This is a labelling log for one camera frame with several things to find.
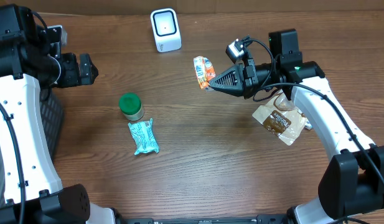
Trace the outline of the green snack packet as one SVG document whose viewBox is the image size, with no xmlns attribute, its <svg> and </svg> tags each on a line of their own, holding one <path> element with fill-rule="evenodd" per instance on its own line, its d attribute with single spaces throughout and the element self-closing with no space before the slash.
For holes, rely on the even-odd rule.
<svg viewBox="0 0 384 224">
<path fill-rule="evenodd" d="M 131 136 L 136 144 L 135 156 L 139 154 L 149 154 L 151 152 L 159 153 L 160 147 L 154 137 L 152 125 L 152 118 L 148 121 L 128 124 Z"/>
</svg>

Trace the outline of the grey plastic mesh basket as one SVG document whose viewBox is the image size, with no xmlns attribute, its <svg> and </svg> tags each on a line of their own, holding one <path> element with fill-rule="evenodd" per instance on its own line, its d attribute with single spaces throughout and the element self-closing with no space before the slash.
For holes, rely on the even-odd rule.
<svg viewBox="0 0 384 224">
<path fill-rule="evenodd" d="M 60 100 L 52 90 L 44 89 L 40 92 L 40 113 L 49 154 L 54 160 L 64 121 L 64 111 Z"/>
</svg>

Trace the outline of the teal tissue pack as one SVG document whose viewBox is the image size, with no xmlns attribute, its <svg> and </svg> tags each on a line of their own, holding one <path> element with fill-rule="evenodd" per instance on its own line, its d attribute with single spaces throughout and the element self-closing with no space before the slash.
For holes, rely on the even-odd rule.
<svg viewBox="0 0 384 224">
<path fill-rule="evenodd" d="M 311 123 L 309 121 L 306 122 L 305 128 L 308 129 L 308 130 L 312 129 L 312 125 L 311 125 Z"/>
</svg>

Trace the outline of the white barcode scanner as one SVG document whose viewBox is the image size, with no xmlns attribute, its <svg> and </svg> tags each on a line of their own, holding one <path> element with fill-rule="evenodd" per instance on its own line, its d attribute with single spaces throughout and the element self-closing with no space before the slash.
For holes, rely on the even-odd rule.
<svg viewBox="0 0 384 224">
<path fill-rule="evenodd" d="M 175 10 L 158 9 L 151 13 L 150 18 L 157 51 L 164 53 L 179 50 L 182 39 Z"/>
</svg>

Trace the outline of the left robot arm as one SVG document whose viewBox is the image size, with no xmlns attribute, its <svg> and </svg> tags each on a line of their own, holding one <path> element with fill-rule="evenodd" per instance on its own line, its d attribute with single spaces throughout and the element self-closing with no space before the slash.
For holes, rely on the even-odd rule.
<svg viewBox="0 0 384 224">
<path fill-rule="evenodd" d="M 40 113 L 42 89 L 91 85 L 88 54 L 62 53 L 62 26 L 47 26 L 28 7 L 0 6 L 0 150 L 5 206 L 0 223 L 120 223 L 91 203 L 81 184 L 64 187 L 49 154 Z"/>
</svg>

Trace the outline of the green capped bottle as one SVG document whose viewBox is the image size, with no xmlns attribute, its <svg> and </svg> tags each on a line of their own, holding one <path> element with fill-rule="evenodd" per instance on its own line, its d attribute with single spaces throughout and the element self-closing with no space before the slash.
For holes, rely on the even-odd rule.
<svg viewBox="0 0 384 224">
<path fill-rule="evenodd" d="M 135 93 L 125 93 L 119 99 L 119 108 L 130 121 L 137 121 L 144 115 L 144 108 L 139 96 Z"/>
</svg>

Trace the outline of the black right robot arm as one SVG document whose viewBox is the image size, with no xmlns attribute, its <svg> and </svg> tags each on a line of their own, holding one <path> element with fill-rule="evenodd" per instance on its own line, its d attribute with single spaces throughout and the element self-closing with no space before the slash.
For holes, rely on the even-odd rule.
<svg viewBox="0 0 384 224">
<path fill-rule="evenodd" d="M 376 145 L 350 119 L 332 93 L 320 66 L 305 62 L 295 29 L 271 32 L 265 49 L 270 63 L 257 65 L 251 37 L 234 40 L 226 53 L 233 65 L 210 80 L 210 87 L 253 98 L 281 89 L 307 117 L 324 145 L 329 165 L 308 203 L 275 215 L 276 223 L 342 223 L 384 209 L 384 146 Z"/>
</svg>

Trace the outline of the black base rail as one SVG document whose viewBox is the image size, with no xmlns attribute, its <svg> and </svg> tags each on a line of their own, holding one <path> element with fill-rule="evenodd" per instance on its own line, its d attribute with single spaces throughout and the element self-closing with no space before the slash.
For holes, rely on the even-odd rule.
<svg viewBox="0 0 384 224">
<path fill-rule="evenodd" d="M 266 214 L 255 217 L 227 217 L 227 218 L 125 218 L 125 224 L 296 224 L 285 214 Z"/>
</svg>

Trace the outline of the orange tissue pack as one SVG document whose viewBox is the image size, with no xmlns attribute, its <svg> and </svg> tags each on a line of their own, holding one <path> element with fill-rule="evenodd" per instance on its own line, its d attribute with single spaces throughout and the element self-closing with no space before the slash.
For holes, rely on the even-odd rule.
<svg viewBox="0 0 384 224">
<path fill-rule="evenodd" d="M 193 59 L 195 74 L 199 87 L 205 91 L 212 91 L 209 81 L 216 77 L 214 67 L 211 61 L 203 56 L 198 56 Z"/>
</svg>

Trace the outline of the beige plastic pouch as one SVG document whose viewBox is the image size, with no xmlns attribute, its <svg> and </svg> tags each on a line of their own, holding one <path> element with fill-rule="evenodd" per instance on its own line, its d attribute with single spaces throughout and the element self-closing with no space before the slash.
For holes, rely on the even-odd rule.
<svg viewBox="0 0 384 224">
<path fill-rule="evenodd" d="M 252 117 L 288 146 L 299 137 L 308 122 L 303 112 L 283 92 L 259 106 Z"/>
</svg>

